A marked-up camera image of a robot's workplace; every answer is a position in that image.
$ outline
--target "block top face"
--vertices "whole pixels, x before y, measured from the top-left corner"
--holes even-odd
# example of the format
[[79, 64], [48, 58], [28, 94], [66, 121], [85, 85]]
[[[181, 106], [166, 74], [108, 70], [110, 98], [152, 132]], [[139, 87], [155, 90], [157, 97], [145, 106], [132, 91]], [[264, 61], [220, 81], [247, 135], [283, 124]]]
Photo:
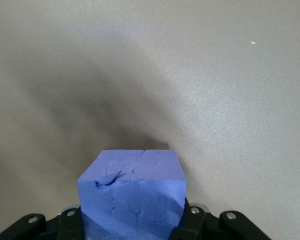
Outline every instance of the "block top face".
[[78, 182], [108, 186], [116, 179], [186, 181], [174, 150], [103, 150]]

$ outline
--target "silver screw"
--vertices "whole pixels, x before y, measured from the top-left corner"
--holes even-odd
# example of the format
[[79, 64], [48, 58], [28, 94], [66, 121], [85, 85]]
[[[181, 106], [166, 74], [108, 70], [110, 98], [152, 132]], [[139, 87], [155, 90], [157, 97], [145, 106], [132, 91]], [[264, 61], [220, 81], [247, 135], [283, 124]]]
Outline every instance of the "silver screw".
[[67, 213], [66, 213], [66, 215], [68, 216], [68, 217], [70, 217], [70, 216], [72, 216], [72, 215], [75, 215], [75, 211], [68, 211]]
[[191, 213], [193, 213], [193, 214], [198, 214], [198, 213], [200, 213], [200, 210], [199, 210], [197, 207], [193, 206], [193, 207], [191, 208]]
[[28, 224], [32, 224], [32, 223], [36, 222], [37, 220], [38, 220], [38, 218], [36, 216], [34, 216], [28, 220]]
[[226, 213], [226, 217], [230, 220], [237, 219], [237, 216], [233, 212], [230, 212], [230, 211]]

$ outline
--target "blue foam block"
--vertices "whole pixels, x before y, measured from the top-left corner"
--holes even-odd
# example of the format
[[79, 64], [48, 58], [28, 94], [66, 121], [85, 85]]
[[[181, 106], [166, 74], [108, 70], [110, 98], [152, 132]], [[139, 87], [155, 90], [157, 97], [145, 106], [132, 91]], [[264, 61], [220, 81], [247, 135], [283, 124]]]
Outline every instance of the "blue foam block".
[[104, 150], [78, 179], [87, 240], [167, 240], [186, 177], [174, 150]]

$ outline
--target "block front face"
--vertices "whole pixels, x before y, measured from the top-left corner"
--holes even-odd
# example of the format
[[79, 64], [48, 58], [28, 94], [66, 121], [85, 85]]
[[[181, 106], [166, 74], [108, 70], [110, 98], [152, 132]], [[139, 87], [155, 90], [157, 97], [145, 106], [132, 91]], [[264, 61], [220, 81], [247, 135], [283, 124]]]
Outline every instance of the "block front face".
[[87, 239], [166, 240], [183, 214], [186, 178], [173, 150], [104, 150], [78, 191]]

